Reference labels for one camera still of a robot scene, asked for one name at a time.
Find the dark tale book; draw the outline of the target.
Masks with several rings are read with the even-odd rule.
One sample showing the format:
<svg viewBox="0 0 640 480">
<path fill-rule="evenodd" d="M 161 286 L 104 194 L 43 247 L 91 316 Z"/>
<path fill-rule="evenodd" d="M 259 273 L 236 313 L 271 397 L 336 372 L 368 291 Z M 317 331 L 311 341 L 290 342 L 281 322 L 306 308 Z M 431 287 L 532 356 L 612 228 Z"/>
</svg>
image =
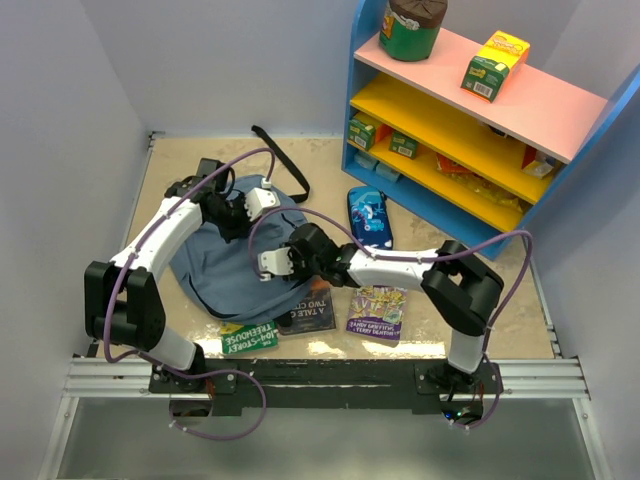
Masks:
<svg viewBox="0 0 640 480">
<path fill-rule="evenodd" d="M 330 284 L 316 277 L 304 299 L 289 312 L 289 323 L 283 317 L 277 322 L 278 333 L 284 337 L 328 332 L 336 328 Z"/>
</svg>

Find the blue student backpack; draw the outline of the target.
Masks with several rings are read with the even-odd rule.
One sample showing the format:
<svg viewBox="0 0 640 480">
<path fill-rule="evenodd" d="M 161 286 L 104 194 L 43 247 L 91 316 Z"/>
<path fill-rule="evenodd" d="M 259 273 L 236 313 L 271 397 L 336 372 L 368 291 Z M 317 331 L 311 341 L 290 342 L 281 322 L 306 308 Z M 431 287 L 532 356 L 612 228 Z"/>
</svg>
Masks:
<svg viewBox="0 0 640 480">
<path fill-rule="evenodd" d="M 281 207 L 294 207 L 308 200 L 311 187 L 297 165 L 260 126 L 251 130 L 274 151 L 286 170 L 302 188 L 303 193 L 287 195 L 276 187 Z M 246 195 L 261 187 L 261 175 L 236 178 L 231 167 L 217 176 L 193 199 L 208 194 L 215 185 L 217 194 L 229 200 L 238 192 Z M 276 249 L 288 239 L 294 228 L 307 223 L 298 210 L 274 214 L 259 228 L 252 246 L 258 253 Z M 302 281 L 274 279 L 262 282 L 255 275 L 248 253 L 248 237 L 226 243 L 216 226 L 203 223 L 191 234 L 170 261 L 170 267 L 184 293 L 212 317 L 240 325 L 257 325 L 289 316 L 311 289 L 311 278 Z"/>
</svg>

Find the purple treehouse book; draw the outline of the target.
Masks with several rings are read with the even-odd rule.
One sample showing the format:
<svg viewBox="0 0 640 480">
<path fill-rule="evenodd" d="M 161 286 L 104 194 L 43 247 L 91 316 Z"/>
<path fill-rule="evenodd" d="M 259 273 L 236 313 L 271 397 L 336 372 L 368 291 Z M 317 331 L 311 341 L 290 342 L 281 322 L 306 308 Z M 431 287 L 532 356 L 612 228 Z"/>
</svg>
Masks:
<svg viewBox="0 0 640 480">
<path fill-rule="evenodd" d="M 351 298 L 346 331 L 395 347 L 401 339 L 407 293 L 406 289 L 387 286 L 357 289 Z"/>
</svg>

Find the green treehouse book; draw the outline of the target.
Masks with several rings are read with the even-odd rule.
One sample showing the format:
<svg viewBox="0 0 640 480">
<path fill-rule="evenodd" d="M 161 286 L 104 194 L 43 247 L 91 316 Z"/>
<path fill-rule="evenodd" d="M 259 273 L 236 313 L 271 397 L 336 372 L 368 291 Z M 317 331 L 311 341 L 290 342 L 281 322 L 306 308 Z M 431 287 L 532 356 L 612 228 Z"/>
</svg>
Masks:
<svg viewBox="0 0 640 480">
<path fill-rule="evenodd" d="M 278 346 L 278 330 L 273 321 L 257 325 L 223 322 L 220 328 L 222 354 L 240 355 Z"/>
</svg>

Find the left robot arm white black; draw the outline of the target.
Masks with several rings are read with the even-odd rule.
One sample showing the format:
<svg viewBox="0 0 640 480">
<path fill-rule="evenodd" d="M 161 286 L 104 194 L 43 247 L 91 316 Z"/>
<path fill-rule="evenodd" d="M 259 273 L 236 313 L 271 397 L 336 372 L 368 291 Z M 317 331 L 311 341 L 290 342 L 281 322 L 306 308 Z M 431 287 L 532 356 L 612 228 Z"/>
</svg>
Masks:
<svg viewBox="0 0 640 480">
<path fill-rule="evenodd" d="M 234 181 L 231 163 L 201 160 L 196 174 L 166 190 L 155 215 L 125 249 L 86 268 L 85 331 L 101 342 L 107 362 L 139 357 L 185 392 L 204 387 L 210 374 L 203 348 L 168 326 L 157 282 L 204 224 L 230 240 L 248 233 L 246 197 L 230 196 Z"/>
</svg>

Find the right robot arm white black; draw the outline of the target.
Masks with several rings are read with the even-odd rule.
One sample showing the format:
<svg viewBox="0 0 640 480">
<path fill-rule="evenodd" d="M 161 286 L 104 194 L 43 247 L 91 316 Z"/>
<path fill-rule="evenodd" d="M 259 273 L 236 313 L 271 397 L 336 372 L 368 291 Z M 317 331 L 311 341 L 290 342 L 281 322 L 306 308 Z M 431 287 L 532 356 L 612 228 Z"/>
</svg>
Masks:
<svg viewBox="0 0 640 480">
<path fill-rule="evenodd" d="M 504 288 L 501 277 L 462 244 L 435 250 L 393 252 L 352 241 L 337 245 L 318 225 L 296 228 L 275 253 L 275 274 L 318 275 L 336 287 L 393 287 L 424 293 L 451 328 L 446 363 L 425 376 L 451 393 L 470 393 L 491 315 Z"/>
</svg>

